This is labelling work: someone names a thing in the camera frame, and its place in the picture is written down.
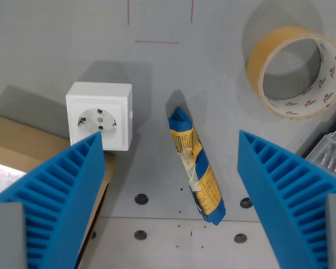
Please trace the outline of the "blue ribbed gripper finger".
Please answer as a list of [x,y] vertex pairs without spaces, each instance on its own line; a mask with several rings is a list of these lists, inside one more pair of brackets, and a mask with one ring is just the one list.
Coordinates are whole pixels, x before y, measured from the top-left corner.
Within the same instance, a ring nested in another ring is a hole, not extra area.
[[325,204],[336,177],[243,130],[237,171],[280,268],[328,268]]
[[0,193],[24,207],[28,268],[74,268],[105,175],[100,132],[70,146]]

